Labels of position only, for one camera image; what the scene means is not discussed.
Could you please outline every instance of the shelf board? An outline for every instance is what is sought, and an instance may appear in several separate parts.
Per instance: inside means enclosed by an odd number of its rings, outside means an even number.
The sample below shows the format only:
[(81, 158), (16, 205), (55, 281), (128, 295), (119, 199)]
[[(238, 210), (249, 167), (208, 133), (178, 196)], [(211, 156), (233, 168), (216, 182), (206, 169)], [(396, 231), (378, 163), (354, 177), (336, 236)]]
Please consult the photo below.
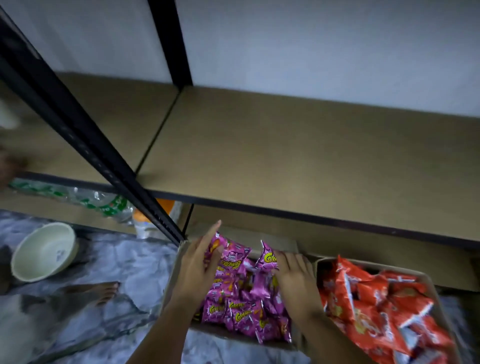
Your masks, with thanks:
[(19, 194), (9, 189), (0, 192), (0, 209), (37, 218), (136, 235), (133, 226), (121, 225), (114, 219), (105, 218), (99, 212), (84, 206), (71, 205), (41, 196)]
[[(59, 78), (135, 170), (170, 108), (173, 85), (81, 74)], [(26, 157), (27, 172), (92, 183), (108, 183), (46, 122), (3, 85), (3, 99), (22, 116), (15, 130), (0, 130), (3, 148)]]
[(187, 234), (196, 236), (219, 219), (228, 227), (293, 239), (302, 253), (413, 269), (439, 286), (480, 291), (470, 255), (461, 248), (202, 205), (193, 208)]
[(187, 87), (139, 181), (179, 199), (480, 241), (479, 159), (474, 118)]

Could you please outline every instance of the wall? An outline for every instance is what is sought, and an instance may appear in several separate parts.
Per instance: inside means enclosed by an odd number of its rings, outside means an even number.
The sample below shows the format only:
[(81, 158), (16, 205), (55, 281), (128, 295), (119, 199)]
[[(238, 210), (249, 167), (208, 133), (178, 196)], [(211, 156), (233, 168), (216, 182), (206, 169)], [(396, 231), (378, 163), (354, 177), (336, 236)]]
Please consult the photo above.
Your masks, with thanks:
[(146, 0), (1, 0), (56, 71), (171, 83)]
[(480, 2), (177, 0), (197, 85), (480, 116)]

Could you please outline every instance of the bowl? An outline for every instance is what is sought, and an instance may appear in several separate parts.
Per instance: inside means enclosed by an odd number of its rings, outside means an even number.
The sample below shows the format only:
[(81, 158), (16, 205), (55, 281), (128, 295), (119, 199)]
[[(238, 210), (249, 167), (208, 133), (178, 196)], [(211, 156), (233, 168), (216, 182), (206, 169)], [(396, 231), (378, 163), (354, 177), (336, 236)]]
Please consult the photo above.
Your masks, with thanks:
[(12, 274), (23, 282), (36, 282), (64, 270), (78, 252), (70, 225), (53, 222), (22, 240), (12, 258)]

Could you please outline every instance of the person's left hand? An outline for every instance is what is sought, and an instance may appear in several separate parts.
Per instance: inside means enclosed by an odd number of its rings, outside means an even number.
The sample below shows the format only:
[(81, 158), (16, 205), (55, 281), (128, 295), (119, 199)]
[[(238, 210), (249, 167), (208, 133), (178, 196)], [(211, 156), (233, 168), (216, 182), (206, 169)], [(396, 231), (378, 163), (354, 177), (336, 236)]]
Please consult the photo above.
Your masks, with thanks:
[(219, 220), (212, 225), (207, 234), (191, 243), (181, 260), (180, 273), (171, 301), (176, 304), (187, 304), (193, 310), (192, 314), (200, 307), (215, 279), (216, 267), (224, 247), (219, 246), (213, 251), (207, 267), (204, 264), (204, 255), (221, 224), (222, 221)]

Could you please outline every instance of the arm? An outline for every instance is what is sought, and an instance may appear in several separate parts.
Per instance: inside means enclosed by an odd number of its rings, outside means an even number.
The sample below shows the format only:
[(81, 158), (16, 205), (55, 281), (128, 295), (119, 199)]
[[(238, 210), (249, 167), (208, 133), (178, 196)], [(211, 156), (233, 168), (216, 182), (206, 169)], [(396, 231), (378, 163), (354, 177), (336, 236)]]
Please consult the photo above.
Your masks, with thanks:
[(212, 286), (223, 246), (216, 248), (207, 268), (204, 254), (220, 227), (213, 225), (208, 233), (192, 243), (181, 261), (180, 273), (172, 298), (127, 364), (176, 364), (193, 315)]
[(332, 364), (372, 364), (368, 355), (343, 335), (323, 312), (312, 264), (301, 254), (275, 251), (275, 257), (282, 300), (316, 359), (323, 361), (321, 353), (327, 353)]

